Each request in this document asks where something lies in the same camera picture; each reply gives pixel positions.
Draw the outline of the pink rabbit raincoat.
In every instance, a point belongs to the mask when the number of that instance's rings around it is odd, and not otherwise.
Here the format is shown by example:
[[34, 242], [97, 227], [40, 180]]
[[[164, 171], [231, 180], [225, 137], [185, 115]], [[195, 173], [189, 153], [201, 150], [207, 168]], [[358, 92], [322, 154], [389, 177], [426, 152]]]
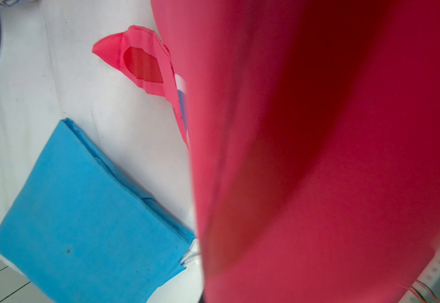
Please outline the pink rabbit raincoat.
[[398, 302], [440, 235], [440, 1], [153, 1], [93, 52], [173, 104], [207, 302]]

